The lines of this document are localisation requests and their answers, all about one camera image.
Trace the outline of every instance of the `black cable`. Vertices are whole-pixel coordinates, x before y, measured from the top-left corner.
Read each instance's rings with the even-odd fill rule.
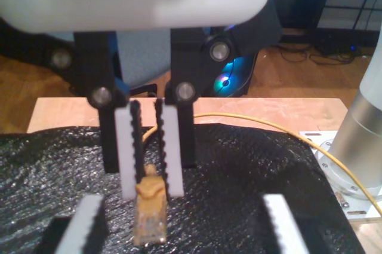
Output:
[[[339,59],[338,57],[340,57],[339,54],[337,54],[337,58],[332,58],[332,57],[323,56],[323,55],[317,55],[317,54],[310,54],[309,55],[309,60],[311,60],[313,63],[316,63],[317,65],[347,65],[347,64],[350,64],[352,61],[354,61],[354,58],[356,56],[351,55],[346,60]],[[329,60],[332,60],[333,63],[330,63],[330,62],[320,62],[320,61],[315,60],[314,58],[321,58],[321,59],[326,59],[326,60],[329,59]]]
[[[284,46],[281,46],[281,45],[276,45],[274,46],[276,47],[277,49],[279,49],[279,52],[280,52],[280,55],[281,57],[286,60],[287,62],[290,62],[290,63],[301,63],[303,61],[305,61],[307,58],[308,58],[308,53],[307,51],[311,48],[311,45],[305,47],[305,48],[286,48]],[[290,59],[287,59],[283,52],[282,51],[286,51],[286,52],[289,52],[289,53],[300,53],[300,54],[303,54],[304,55],[304,58],[301,59],[301,60],[290,60]]]
[[[234,64],[235,64],[235,61],[232,61],[232,68],[231,68],[231,72],[229,73],[229,76],[228,76],[227,81],[229,81],[229,79],[231,79]],[[224,87],[225,87],[225,85],[221,86],[221,88],[219,89],[219,91],[215,92],[215,95],[214,95],[214,96],[216,96],[217,94],[219,94],[219,92],[220,92]]]

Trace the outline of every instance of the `black plastic sheet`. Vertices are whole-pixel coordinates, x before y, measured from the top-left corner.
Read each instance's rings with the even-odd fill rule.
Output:
[[[256,128],[198,125],[195,133],[198,167],[183,170],[186,195],[169,202],[168,243],[141,249],[133,246],[134,202],[122,201],[119,174],[103,171],[98,128],[0,136],[1,252],[30,253],[53,216],[103,194],[104,253],[265,253],[260,195],[282,193],[294,215],[314,219],[331,252],[363,253],[308,146]],[[146,161],[157,157],[154,136]]]

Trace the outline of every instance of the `screw head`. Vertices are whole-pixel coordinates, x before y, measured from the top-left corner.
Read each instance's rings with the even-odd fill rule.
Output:
[[[181,82],[177,86],[177,97],[179,100],[188,101],[191,100],[195,95],[195,89],[193,85],[189,82]]]
[[[350,207],[350,204],[348,202],[344,201],[344,202],[341,203],[341,207],[343,209],[348,209]]]
[[[100,87],[93,91],[91,98],[97,106],[102,107],[112,101],[112,94],[107,88]]]
[[[229,56],[230,50],[226,43],[224,42],[216,42],[211,46],[210,56],[216,62],[222,62],[226,60]]]
[[[72,56],[65,49],[56,49],[52,53],[51,64],[57,69],[66,69],[72,64]]]

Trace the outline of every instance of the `silver cylinder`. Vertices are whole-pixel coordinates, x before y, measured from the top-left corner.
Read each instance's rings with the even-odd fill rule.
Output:
[[[359,91],[333,140],[329,152],[367,187],[382,185],[382,110]],[[333,171],[353,183],[337,165]]]

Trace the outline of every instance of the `white serrated pad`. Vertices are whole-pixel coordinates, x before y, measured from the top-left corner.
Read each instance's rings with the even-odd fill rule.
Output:
[[[121,175],[122,198],[124,200],[135,199],[135,160],[133,118],[130,112],[130,104],[125,108],[115,109],[115,131],[118,149],[119,174]]]
[[[172,197],[184,196],[177,108],[163,104],[162,119],[168,193]]]
[[[101,195],[87,195],[77,206],[76,213],[70,220],[55,254],[80,254],[87,241],[94,217],[97,215],[103,197]]]
[[[284,196],[282,194],[266,194],[263,196],[263,200],[273,224],[281,253],[309,253]]]

